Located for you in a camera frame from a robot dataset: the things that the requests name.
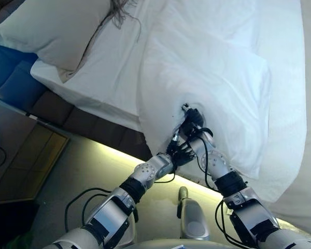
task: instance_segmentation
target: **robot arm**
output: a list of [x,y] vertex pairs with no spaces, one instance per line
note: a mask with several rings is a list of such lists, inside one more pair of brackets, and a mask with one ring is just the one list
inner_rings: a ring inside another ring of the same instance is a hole
[[296,232],[280,229],[273,214],[251,187],[230,167],[226,156],[216,149],[210,133],[191,127],[190,148],[207,170],[228,208],[230,220],[244,245],[260,249],[311,249],[311,239]]
[[44,249],[114,248],[129,226],[129,215],[146,190],[172,171],[171,157],[165,154],[139,164],[133,174],[96,207],[85,226],[66,233]]
[[147,189],[157,180],[198,156],[233,210],[230,220],[241,241],[260,249],[311,249],[311,240],[293,231],[281,230],[272,213],[256,193],[230,167],[226,156],[216,149],[212,133],[201,128],[203,118],[196,109],[183,106],[187,114],[180,130],[186,136],[186,147],[177,146],[175,133],[167,154],[159,154],[138,165],[133,174],[92,212],[85,226],[74,229],[44,249],[114,248],[129,226],[128,216]]

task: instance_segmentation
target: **white pillow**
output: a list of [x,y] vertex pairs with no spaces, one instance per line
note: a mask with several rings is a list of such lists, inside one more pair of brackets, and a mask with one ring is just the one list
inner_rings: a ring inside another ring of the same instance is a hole
[[109,11],[110,0],[26,0],[0,24],[0,45],[73,71]]

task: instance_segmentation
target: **wire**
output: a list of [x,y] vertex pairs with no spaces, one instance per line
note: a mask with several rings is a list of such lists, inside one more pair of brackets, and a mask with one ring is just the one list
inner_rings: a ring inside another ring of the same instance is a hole
[[[224,234],[224,237],[226,238],[226,240],[237,246],[237,247],[240,247],[240,248],[243,248],[243,249],[250,249],[249,247],[246,247],[241,241],[239,240],[236,240],[234,239],[233,237],[231,237],[230,235],[227,234],[226,232],[226,229],[225,229],[225,224],[224,224],[224,214],[223,214],[223,200],[221,200],[216,208],[216,211],[215,211],[215,221],[216,221],[216,224],[217,224],[217,227],[219,228],[219,230]],[[219,211],[219,208],[221,207],[221,222],[222,222],[222,227],[220,226],[219,224],[219,221],[218,221],[218,211]]]
[[108,195],[105,195],[105,194],[103,194],[103,193],[97,193],[97,194],[91,196],[91,197],[86,201],[86,203],[84,204],[84,207],[83,207],[83,211],[82,211],[82,224],[83,224],[83,226],[85,225],[85,219],[84,219],[85,210],[87,209],[87,206],[88,206],[89,202],[90,202],[93,198],[95,198],[95,197],[97,197],[97,196],[106,197],[106,196],[108,196]]
[[197,157],[197,164],[198,168],[205,174],[205,170],[202,169],[201,165],[199,164],[199,157]]
[[170,183],[170,182],[174,181],[174,179],[175,179],[175,172],[174,172],[173,175],[174,175],[173,178],[170,179],[169,181],[166,181],[166,182],[155,182],[155,183]]
[[197,137],[197,138],[199,138],[200,140],[202,140],[202,142],[203,142],[203,144],[204,144],[204,148],[205,148],[205,171],[203,171],[204,172],[204,180],[205,180],[205,184],[206,184],[206,186],[209,188],[209,189],[212,189],[213,191],[215,191],[215,192],[219,192],[219,191],[217,191],[217,190],[215,190],[215,189],[213,189],[210,185],[209,185],[209,183],[208,183],[208,181],[207,181],[207,172],[208,172],[208,151],[207,151],[207,146],[206,146],[206,142],[204,141],[204,139],[202,139],[201,137]]
[[65,210],[64,210],[64,229],[66,232],[69,231],[68,229],[68,210],[69,207],[77,200],[79,199],[81,196],[85,195],[87,192],[93,191],[93,190],[98,190],[98,191],[102,191],[105,193],[110,193],[111,191],[103,189],[103,188],[88,188],[86,190],[84,190],[82,193],[80,193],[78,196],[76,196],[74,199],[72,199],[66,206]]
[[0,167],[1,167],[2,165],[5,164],[5,162],[6,162],[6,160],[7,160],[7,152],[6,152],[2,147],[0,147],[0,150],[1,150],[1,151],[3,152],[3,154],[4,154],[4,158],[3,158],[2,162],[0,163]]

